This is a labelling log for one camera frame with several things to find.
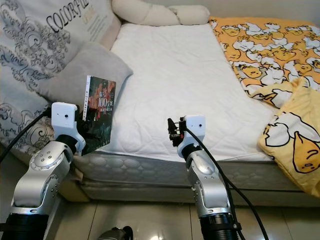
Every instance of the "white mattress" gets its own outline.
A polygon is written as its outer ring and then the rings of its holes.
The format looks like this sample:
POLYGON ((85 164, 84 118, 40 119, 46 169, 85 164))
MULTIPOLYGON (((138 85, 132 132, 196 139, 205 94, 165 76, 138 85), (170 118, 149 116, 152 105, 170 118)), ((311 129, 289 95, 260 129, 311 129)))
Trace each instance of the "white mattress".
POLYGON ((271 161, 257 140, 276 109, 249 98, 211 27, 125 24, 112 52, 133 70, 113 115, 108 154, 184 162, 167 118, 204 115, 204 144, 218 161, 271 161))

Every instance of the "tile floor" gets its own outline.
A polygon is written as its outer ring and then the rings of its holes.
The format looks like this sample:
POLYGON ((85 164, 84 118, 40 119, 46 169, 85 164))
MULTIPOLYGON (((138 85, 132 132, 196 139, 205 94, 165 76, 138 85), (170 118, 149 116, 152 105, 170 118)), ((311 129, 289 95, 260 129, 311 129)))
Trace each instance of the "tile floor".
MULTIPOLYGON (((270 240, 319 240, 320 208, 258 207, 270 240)), ((246 240, 263 240, 247 207, 236 209, 246 240)), ((202 240, 193 204, 68 203, 55 240, 96 240, 112 227, 133 228, 135 240, 202 240)))

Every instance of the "black cable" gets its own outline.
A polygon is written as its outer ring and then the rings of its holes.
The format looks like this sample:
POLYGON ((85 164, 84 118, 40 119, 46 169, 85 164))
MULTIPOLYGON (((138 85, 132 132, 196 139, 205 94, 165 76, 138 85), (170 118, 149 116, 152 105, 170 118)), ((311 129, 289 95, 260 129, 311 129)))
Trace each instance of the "black cable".
POLYGON ((264 239, 265 240, 269 240, 269 237, 268 237, 268 234, 266 232, 266 229, 265 229, 265 227, 264 227, 264 225, 263 225, 263 223, 262 223, 262 221, 261 221, 261 219, 259 217, 259 214, 258 214, 255 206, 253 206, 253 204, 250 202, 250 200, 229 180, 229 178, 227 178, 227 176, 224 174, 224 172, 222 171, 221 167, 219 166, 219 164, 217 163, 215 158, 211 155, 211 153, 206 148, 206 146, 202 143, 202 141, 200 141, 200 139, 192 131, 190 131, 187 127, 185 128, 185 130, 199 143, 199 145, 203 148, 203 150, 206 152, 206 154, 208 154, 208 156, 211 158, 211 160, 215 164, 216 168, 220 172, 220 174, 221 174, 222 178, 224 179, 224 181, 226 181, 246 201, 246 203, 251 208, 251 210, 252 210, 252 212, 253 212, 253 214, 255 216, 256 221, 259 224, 259 227, 261 229, 261 232, 263 234, 264 239))
POLYGON ((12 147, 19 141, 19 139, 33 126, 35 125, 42 117, 51 117, 51 108, 48 107, 46 110, 44 110, 43 113, 41 113, 39 116, 37 116, 32 122, 30 122, 19 134, 10 142, 8 147, 3 151, 3 153, 0 156, 0 164, 5 159, 6 155, 10 152, 12 147))

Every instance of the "book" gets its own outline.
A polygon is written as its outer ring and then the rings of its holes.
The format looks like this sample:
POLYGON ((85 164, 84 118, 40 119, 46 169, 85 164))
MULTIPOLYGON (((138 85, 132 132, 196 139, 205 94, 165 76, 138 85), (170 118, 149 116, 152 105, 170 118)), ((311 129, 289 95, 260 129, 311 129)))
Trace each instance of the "book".
POLYGON ((87 76, 82 120, 88 127, 82 155, 110 143, 116 82, 87 76))

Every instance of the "mattress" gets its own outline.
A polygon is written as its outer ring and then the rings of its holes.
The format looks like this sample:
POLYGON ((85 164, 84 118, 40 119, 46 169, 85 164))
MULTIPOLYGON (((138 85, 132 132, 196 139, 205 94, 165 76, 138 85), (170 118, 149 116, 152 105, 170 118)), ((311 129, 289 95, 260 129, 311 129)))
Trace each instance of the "mattress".
POLYGON ((75 158, 87 185, 95 184, 93 180, 189 186, 185 161, 169 140, 167 118, 204 115, 204 144, 216 160, 235 166, 228 168, 234 181, 246 182, 244 188, 253 184, 256 189, 273 189, 281 183, 278 188, 288 187, 277 165, 257 146, 276 109, 247 97, 209 24, 127 23, 111 50, 134 74, 124 83, 115 106, 111 143, 75 158), (261 163, 267 164, 266 171, 261 172, 261 163), (284 180, 271 173, 274 169, 284 180))

